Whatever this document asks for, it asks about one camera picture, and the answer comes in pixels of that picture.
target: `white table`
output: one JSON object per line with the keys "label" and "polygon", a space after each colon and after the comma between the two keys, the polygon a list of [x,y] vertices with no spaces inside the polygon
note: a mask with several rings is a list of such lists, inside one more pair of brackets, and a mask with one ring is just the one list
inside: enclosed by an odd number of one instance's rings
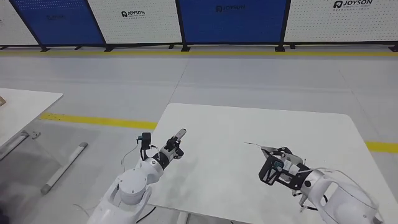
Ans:
{"label": "white table", "polygon": [[[62,94],[0,88],[0,96],[7,101],[6,104],[0,106],[1,160],[29,135],[31,135],[32,139],[39,136],[39,132],[26,131],[24,129],[45,110],[57,102],[62,97]],[[68,162],[61,166],[43,186],[41,190],[43,194],[48,193],[86,146],[87,143],[81,143],[79,145],[69,157]]]}
{"label": "white table", "polygon": [[153,185],[151,205],[252,224],[322,224],[316,212],[299,213],[290,189],[259,180],[266,159],[243,144],[254,142],[287,146],[310,167],[344,171],[377,198],[387,224],[397,223],[398,204],[347,115],[170,104],[152,143],[164,145],[181,128],[185,155]]}

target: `floor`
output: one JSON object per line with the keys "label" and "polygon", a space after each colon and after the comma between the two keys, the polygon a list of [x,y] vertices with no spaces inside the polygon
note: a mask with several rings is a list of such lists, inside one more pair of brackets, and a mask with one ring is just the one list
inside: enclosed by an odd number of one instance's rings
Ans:
{"label": "floor", "polygon": [[[378,54],[389,52],[386,47],[287,51],[306,52],[297,55],[277,55],[271,47],[197,47],[184,54],[155,50],[162,53],[2,50],[0,87],[64,93],[51,113],[153,122],[169,103],[344,113],[365,141],[398,142],[398,60]],[[245,54],[260,50],[270,53]],[[337,51],[345,53],[308,53]],[[37,142],[46,151],[28,139],[0,162],[0,174],[6,175],[0,178],[0,206],[12,223],[86,223],[88,217],[73,204],[91,208],[98,203],[123,171],[123,155],[145,131],[44,120],[32,127],[42,133]],[[50,193],[41,196],[41,186],[58,168],[57,160],[62,162],[81,142],[88,142],[88,148]],[[53,151],[60,156],[51,157]],[[398,154],[372,154],[398,198]],[[127,156],[126,167],[138,158],[138,152]],[[177,217],[174,211],[157,209],[141,223],[174,224]],[[190,224],[199,223],[230,222],[191,217]]]}

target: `black panel leg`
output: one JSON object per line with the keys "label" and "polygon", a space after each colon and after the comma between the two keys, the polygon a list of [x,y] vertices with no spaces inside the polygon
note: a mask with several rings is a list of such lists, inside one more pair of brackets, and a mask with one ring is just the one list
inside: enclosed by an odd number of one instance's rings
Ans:
{"label": "black panel leg", "polygon": [[181,52],[188,52],[191,48],[188,47],[187,45],[182,45]]}
{"label": "black panel leg", "polygon": [[275,47],[276,52],[285,52],[285,48],[283,45],[278,45],[278,47]]}
{"label": "black panel leg", "polygon": [[391,51],[393,52],[398,52],[398,45],[392,46],[392,47],[388,47]]}
{"label": "black panel leg", "polygon": [[50,50],[49,48],[44,47],[44,46],[41,46],[40,48],[42,48],[42,50],[40,52],[47,52]]}
{"label": "black panel leg", "polygon": [[104,50],[104,52],[110,52],[110,51],[112,51],[113,49],[114,49],[114,47],[113,47],[113,46],[106,45],[106,46],[105,46],[105,50]]}

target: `yellow stripe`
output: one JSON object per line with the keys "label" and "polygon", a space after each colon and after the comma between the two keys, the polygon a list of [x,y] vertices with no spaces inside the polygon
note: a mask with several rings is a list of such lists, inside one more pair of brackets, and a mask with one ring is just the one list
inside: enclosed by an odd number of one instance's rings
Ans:
{"label": "yellow stripe", "polygon": [[236,55],[256,55],[256,56],[327,56],[327,57],[396,57],[398,53],[394,52],[271,52],[271,51],[200,51],[200,50],[192,50],[190,52],[180,52],[180,51],[158,51],[158,50],[123,50],[123,51],[112,51],[112,52],[103,52],[103,51],[59,51],[59,50],[50,50],[48,52],[39,52],[39,51],[0,51],[0,55],[39,55],[43,56],[54,56],[54,55],[66,55],[66,56],[82,56],[82,55],[103,55],[103,56],[115,56],[115,55],[181,55],[181,56],[189,56],[189,55],[228,55],[228,56],[236,56]]}
{"label": "yellow stripe", "polygon": [[82,124],[100,124],[103,126],[119,126],[125,128],[148,129],[148,130],[154,130],[157,125],[157,123],[148,122],[148,121],[136,121],[128,119],[108,119],[108,118],[86,117],[86,116],[54,114],[54,113],[44,113],[40,116],[40,119],[71,122],[71,123],[82,123]]}
{"label": "yellow stripe", "polygon": [[[40,119],[81,123],[81,124],[99,124],[104,126],[117,126],[124,128],[148,129],[148,130],[154,130],[157,125],[157,123],[155,122],[148,122],[148,121],[137,121],[137,120],[128,120],[128,119],[108,119],[108,118],[86,117],[86,116],[65,115],[65,114],[55,114],[55,113],[44,113],[40,116]],[[398,143],[396,144],[396,143],[379,142],[379,141],[366,141],[365,143],[370,151],[398,154]]]}
{"label": "yellow stripe", "polygon": [[366,141],[370,151],[398,153],[398,144],[392,142]]}

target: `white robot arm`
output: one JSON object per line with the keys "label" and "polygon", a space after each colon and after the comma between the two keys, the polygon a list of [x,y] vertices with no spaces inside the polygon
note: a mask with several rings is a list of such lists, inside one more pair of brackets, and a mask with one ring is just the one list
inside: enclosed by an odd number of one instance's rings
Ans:
{"label": "white robot arm", "polygon": [[[185,129],[181,129],[153,157],[148,157],[146,154],[146,150],[153,147],[150,144],[150,133],[143,133],[138,138],[141,141],[142,161],[136,168],[129,169],[116,178],[87,224],[135,224],[152,193],[152,188],[149,185],[159,181],[164,169],[173,159],[180,159],[183,156],[180,143],[186,132]],[[123,203],[136,206],[134,211],[126,211],[115,206],[114,198],[118,191],[120,191]]]}
{"label": "white robot arm", "polygon": [[[340,182],[320,171],[325,168],[308,168],[287,147],[261,146],[261,150],[267,160],[259,173],[260,180],[268,185],[279,182],[292,189],[293,196],[302,195],[299,202],[302,210],[318,211],[327,224],[382,223],[376,218],[378,204],[357,183]],[[337,189],[328,199],[325,193],[331,184],[336,184]],[[315,208],[304,206],[306,200]]]}

